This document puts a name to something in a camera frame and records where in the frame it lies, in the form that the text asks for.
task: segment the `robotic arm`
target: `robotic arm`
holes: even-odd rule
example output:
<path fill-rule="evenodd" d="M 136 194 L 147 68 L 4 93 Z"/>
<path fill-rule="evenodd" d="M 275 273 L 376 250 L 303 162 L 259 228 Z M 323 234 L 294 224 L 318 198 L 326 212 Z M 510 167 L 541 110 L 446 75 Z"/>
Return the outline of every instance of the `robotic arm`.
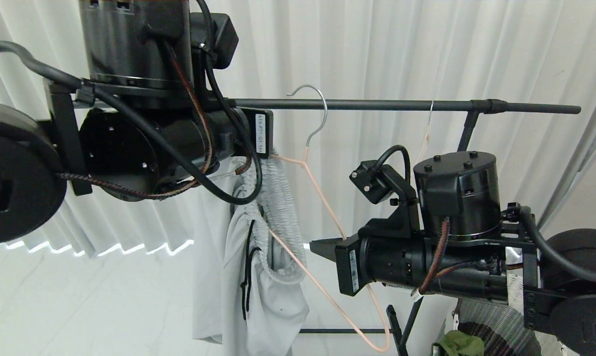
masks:
<path fill-rule="evenodd" d="M 197 0 L 201 13 L 189 13 L 188 0 L 79 2 L 90 79 L 0 41 L 0 52 L 16 54 L 45 78 L 51 113 L 50 120 L 35 121 L 0 104 L 0 243 L 50 219 L 68 180 L 76 196 L 98 185 L 124 201 L 162 200 L 203 185 L 229 203 L 253 201 L 262 182 L 260 160 L 272 147 L 269 109 L 320 109 L 321 103 L 223 97 L 214 69 L 230 65 L 239 38 L 230 17 L 211 14 L 203 0 Z M 403 146 L 362 162 L 350 179 L 373 204 L 396 194 L 390 199 L 395 212 L 371 219 L 344 241 L 312 241 L 311 250 L 336 262 L 346 295 L 378 281 L 419 294 L 502 303 L 508 299 L 507 270 L 523 267 L 525 327 L 596 354 L 596 230 L 571 230 L 545 241 L 528 207 L 513 203 L 501 211 L 495 156 L 466 151 L 479 114 L 576 114 L 580 108 L 495 99 L 328 102 L 330 110 L 431 106 L 468 112 L 459 151 L 416 165 L 418 192 Z M 90 108 L 80 128 L 75 107 Z M 395 152 L 404 156 L 404 177 L 385 164 Z M 208 176 L 230 156 L 247 158 L 237 174 L 255 167 L 257 185 L 248 197 L 221 191 Z M 522 249 L 522 266 L 506 264 L 508 246 Z"/>

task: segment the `vertical blind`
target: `vertical blind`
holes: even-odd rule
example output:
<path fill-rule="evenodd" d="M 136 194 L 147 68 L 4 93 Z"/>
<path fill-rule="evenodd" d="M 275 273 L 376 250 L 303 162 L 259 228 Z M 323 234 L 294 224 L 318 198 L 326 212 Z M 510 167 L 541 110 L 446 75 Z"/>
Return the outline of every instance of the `vertical blind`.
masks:
<path fill-rule="evenodd" d="M 503 205 L 520 201 L 538 216 L 553 211 L 557 187 L 583 160 L 596 131 L 596 0 L 210 0 L 230 15 L 240 42 L 217 72 L 228 97 L 283 97 L 301 84 L 329 99 L 470 100 L 575 104 L 580 115 L 482 115 L 470 149 L 498 158 Z M 197 5 L 191 4 L 192 11 Z M 0 39 L 41 61 L 88 76 L 78 0 L 0 0 Z M 311 97 L 305 90 L 300 97 Z M 0 103 L 34 119 L 49 114 L 41 78 L 0 54 Z M 79 112 L 79 120 L 84 116 Z M 300 155 L 319 111 L 275 111 L 275 146 Z M 348 181 L 361 160 L 404 144 L 415 160 L 456 150 L 464 113 L 332 111 L 311 142 L 309 165 L 347 230 L 391 207 L 373 206 Z M 427 149 L 422 152 L 426 134 Z M 393 159 L 393 166 L 402 164 Z M 306 239 L 335 235 L 298 167 L 287 167 Z M 192 243 L 196 214 L 222 204 L 196 188 L 165 201 L 125 203 L 95 188 L 71 190 L 45 225 L 9 246 L 94 256 Z"/>

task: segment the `marble floor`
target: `marble floor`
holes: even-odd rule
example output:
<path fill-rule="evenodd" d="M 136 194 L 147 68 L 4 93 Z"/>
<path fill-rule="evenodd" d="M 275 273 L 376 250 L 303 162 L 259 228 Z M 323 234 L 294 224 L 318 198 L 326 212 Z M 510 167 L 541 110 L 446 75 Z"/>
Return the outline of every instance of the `marble floor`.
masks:
<path fill-rule="evenodd" d="M 220 356 L 221 346 L 192 340 L 194 245 L 169 256 L 119 251 L 87 259 L 46 248 L 0 247 L 0 356 Z M 337 293 L 331 262 L 311 253 L 309 267 L 361 327 L 379 327 L 368 293 Z M 305 327 L 347 327 L 316 290 L 303 282 L 311 309 Z M 404 291 L 375 286 L 383 308 L 393 304 L 405 321 L 411 306 Z M 426 356 L 450 304 L 426 298 L 413 330 L 411 356 Z M 372 336 L 383 345 L 383 335 Z M 296 356 L 376 355 L 355 335 L 298 335 Z M 387 355 L 395 355 L 391 349 Z"/>

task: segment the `black drawstring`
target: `black drawstring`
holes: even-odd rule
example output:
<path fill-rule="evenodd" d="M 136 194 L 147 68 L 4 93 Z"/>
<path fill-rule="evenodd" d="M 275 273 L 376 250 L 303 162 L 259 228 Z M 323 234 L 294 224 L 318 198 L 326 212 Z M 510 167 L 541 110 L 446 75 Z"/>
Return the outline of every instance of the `black drawstring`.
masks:
<path fill-rule="evenodd" d="M 247 312 L 250 310 L 250 291 L 252 289 L 252 257 L 254 256 L 255 252 L 260 251 L 260 248 L 255 247 L 252 248 L 252 251 L 248 254 L 248 250 L 250 248 L 250 239 L 252 238 L 252 231 L 254 230 L 254 227 L 255 221 L 252 220 L 252 223 L 250 223 L 250 229 L 248 231 L 248 238 L 246 239 L 246 273 L 243 277 L 243 282 L 241 283 L 241 311 L 243 312 L 243 320 L 246 320 L 248 317 Z M 246 295 L 246 286 L 248 286 L 248 295 Z"/>

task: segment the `pink clothes hanger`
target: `pink clothes hanger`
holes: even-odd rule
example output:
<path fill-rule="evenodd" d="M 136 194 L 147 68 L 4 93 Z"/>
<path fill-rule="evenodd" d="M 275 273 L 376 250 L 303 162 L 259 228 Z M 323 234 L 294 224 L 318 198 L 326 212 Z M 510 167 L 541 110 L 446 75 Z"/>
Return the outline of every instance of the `pink clothes hanger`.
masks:
<path fill-rule="evenodd" d="M 337 227 L 337 229 L 338 229 L 338 231 L 339 231 L 339 233 L 341 235 L 341 238 L 342 239 L 346 239 L 347 236 L 344 233 L 343 228 L 341 227 L 340 221 L 338 220 L 338 218 L 336 216 L 336 213 L 331 208 L 331 205 L 329 205 L 327 199 L 325 198 L 325 195 L 322 192 L 322 189 L 320 189 L 320 185 L 316 182 L 316 178 L 314 178 L 313 174 L 311 173 L 311 169 L 309 168 L 309 164 L 307 163 L 307 158 L 309 156 L 309 144 L 311 142 L 311 138 L 314 135 L 316 135 L 316 133 L 318 133 L 319 131 L 321 131 L 322 128 L 327 123 L 327 115 L 328 115 L 327 100 L 325 99 L 324 95 L 322 94 L 322 92 L 320 90 L 318 90 L 316 87 L 314 87 L 314 86 L 312 86 L 310 84 L 304 84 L 302 86 L 299 86 L 296 90 L 294 90 L 294 92 L 292 92 L 291 94 L 288 94 L 288 96 L 295 95 L 302 88 L 312 88 L 313 90 L 316 90 L 318 92 L 318 94 L 320 95 L 320 97 L 322 98 L 322 101 L 323 101 L 323 104 L 324 104 L 324 109 L 325 109 L 325 114 L 324 114 L 324 116 L 322 118 L 322 122 L 321 122 L 319 128 L 317 128 L 307 138 L 307 143 L 305 144 L 304 155 L 302 156 L 302 160 L 294 160 L 293 158 L 287 158 L 287 157 L 279 156 L 279 155 L 273 155 L 273 158 L 277 158 L 279 160 L 283 160 L 283 161 L 289 162 L 291 164 L 300 165 L 303 169 L 305 169 L 305 171 L 307 172 L 307 176 L 309 177 L 309 180 L 311 181 L 311 184 L 316 189 L 316 192 L 318 192 L 318 196 L 320 196 L 320 200 L 322 201 L 322 203 L 327 208 L 327 211 L 328 211 L 329 215 L 332 217 L 332 219 L 334 219 L 334 223 L 336 223 L 336 227 Z M 302 270 L 304 270 L 304 272 L 307 274 L 307 276 L 309 277 L 309 279 L 311 279 L 311 281 L 313 281 L 314 284 L 316 284 L 316 287 L 318 287 L 318 289 L 320 289 L 320 291 L 322 291 L 322 293 L 325 295 L 325 297 L 327 297 L 327 299 L 329 300 L 329 302 L 331 302 L 331 304 L 333 304 L 333 306 L 337 309 L 337 311 L 339 311 L 339 313 L 342 315 L 342 317 L 345 318 L 345 320 L 348 322 L 348 324 L 355 330 L 355 333 L 359 334 L 359 336 L 364 340 L 364 342 L 366 342 L 368 344 L 368 346 L 370 346 L 372 349 L 376 350 L 377 352 L 386 352 L 388 349 L 390 349 L 390 327 L 388 326 L 388 323 L 386 322 L 386 318 L 384 317 L 384 314 L 383 314 L 383 312 L 382 312 L 382 310 L 380 308 L 379 302 L 377 302 L 377 298 L 375 297 L 375 293 L 373 292 L 373 289 L 371 288 L 370 285 L 367 285 L 366 286 L 366 289 L 368 289 L 368 293 L 370 293 L 371 299 L 373 300 L 373 304 L 375 304 L 375 307 L 377 308 L 377 313 L 379 313 L 379 316 L 380 316 L 380 318 L 382 320 L 382 323 L 383 323 L 384 333 L 385 333 L 385 336 L 386 336 L 386 345 L 384 347 L 378 347 L 377 345 L 373 344 L 370 340 L 368 340 L 368 338 L 366 338 L 366 335 L 359 329 L 359 327 L 357 327 L 357 325 L 355 325 L 355 323 L 353 322 L 353 320 L 351 320 L 350 317 L 348 317 L 348 315 L 334 301 L 334 299 L 329 295 L 329 293 L 327 293 L 327 291 L 325 290 L 325 288 L 323 288 L 323 286 L 320 284 L 320 282 L 318 282 L 318 280 L 316 279 L 316 277 L 314 277 L 307 270 L 307 268 L 302 264 L 302 262 L 300 262 L 300 259 L 298 259 L 298 257 L 296 257 L 296 255 L 294 255 L 294 253 L 291 252 L 291 250 L 289 249 L 289 247 L 287 247 L 287 245 L 285 245 L 285 243 L 282 241 L 282 239 L 278 235 L 276 235 L 276 233 L 273 232 L 272 230 L 269 230 L 269 233 L 280 244 L 280 246 L 282 246 L 285 249 L 285 251 L 287 251 L 287 253 L 289 253 L 290 257 L 296 262 L 296 264 L 298 264 L 298 266 Z"/>

